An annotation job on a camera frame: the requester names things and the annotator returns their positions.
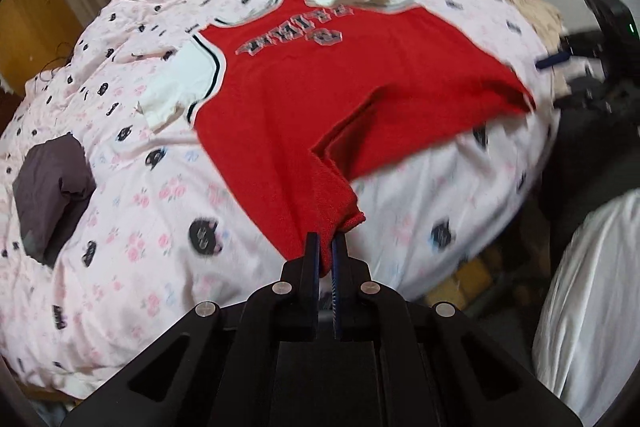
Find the orange wooden wardrobe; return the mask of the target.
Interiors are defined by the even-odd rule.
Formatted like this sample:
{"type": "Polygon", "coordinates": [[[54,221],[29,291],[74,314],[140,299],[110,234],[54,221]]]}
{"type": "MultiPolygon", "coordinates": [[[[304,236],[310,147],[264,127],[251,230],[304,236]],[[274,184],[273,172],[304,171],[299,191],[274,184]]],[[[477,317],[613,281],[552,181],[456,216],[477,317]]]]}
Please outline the orange wooden wardrobe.
{"type": "Polygon", "coordinates": [[[60,66],[82,26],[66,0],[1,0],[1,76],[18,95],[25,83],[60,66]]]}

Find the red white basketball jersey shirt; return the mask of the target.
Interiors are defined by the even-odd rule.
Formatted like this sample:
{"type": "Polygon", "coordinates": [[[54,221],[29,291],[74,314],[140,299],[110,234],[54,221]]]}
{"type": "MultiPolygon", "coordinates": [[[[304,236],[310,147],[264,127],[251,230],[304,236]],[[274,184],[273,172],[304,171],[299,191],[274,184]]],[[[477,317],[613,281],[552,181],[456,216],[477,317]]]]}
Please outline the red white basketball jersey shirt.
{"type": "Polygon", "coordinates": [[[294,259],[317,234],[328,271],[333,236],[364,219],[352,180],[535,101],[512,68],[421,5],[276,0],[198,30],[138,106],[153,130],[186,118],[277,251],[294,259]]]}

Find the pink cat print duvet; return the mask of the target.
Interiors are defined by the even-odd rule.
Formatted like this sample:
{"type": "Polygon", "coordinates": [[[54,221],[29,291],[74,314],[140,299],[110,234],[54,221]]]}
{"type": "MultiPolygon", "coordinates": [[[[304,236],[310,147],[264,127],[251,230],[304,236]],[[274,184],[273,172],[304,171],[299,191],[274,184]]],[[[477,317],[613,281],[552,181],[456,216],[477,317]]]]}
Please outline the pink cat print duvet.
{"type": "MultiPolygon", "coordinates": [[[[112,0],[73,60],[27,85],[1,138],[1,358],[30,389],[88,397],[203,300],[223,306],[273,281],[282,257],[235,202],[184,120],[152,132],[138,109],[178,46],[217,17],[272,0],[112,0]],[[64,134],[96,180],[53,267],[28,257],[12,184],[28,151],[64,134]]],[[[516,215],[558,117],[533,25],[509,0],[414,0],[512,66],[537,110],[357,180],[366,220],[347,236],[375,280],[419,298],[516,215]]]]}

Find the beige knitted blanket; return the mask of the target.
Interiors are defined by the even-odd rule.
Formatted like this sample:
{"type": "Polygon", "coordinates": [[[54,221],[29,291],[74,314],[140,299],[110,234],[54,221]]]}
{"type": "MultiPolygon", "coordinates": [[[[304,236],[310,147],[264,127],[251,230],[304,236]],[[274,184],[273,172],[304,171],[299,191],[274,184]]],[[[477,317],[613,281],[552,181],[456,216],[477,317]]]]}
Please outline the beige knitted blanket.
{"type": "Polygon", "coordinates": [[[564,30],[564,20],[558,8],[544,0],[506,0],[518,9],[546,47],[555,52],[564,30]]]}

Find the white cloth garment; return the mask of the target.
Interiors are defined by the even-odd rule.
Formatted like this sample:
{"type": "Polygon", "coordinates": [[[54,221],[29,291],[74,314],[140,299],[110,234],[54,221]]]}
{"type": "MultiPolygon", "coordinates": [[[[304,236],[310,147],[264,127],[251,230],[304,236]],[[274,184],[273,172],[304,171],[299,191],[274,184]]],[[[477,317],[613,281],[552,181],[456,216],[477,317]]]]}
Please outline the white cloth garment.
{"type": "Polygon", "coordinates": [[[534,339],[538,379],[597,425],[639,363],[639,192],[590,212],[564,251],[534,339]]]}

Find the dark grey folded garment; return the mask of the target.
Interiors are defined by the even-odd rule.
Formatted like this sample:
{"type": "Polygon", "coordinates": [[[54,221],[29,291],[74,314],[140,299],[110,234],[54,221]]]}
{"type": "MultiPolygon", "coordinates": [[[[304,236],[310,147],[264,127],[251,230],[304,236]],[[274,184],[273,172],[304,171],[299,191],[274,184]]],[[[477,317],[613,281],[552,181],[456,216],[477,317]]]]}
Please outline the dark grey folded garment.
{"type": "Polygon", "coordinates": [[[25,254],[52,268],[95,189],[85,150],[72,134],[32,147],[13,182],[25,254]]]}

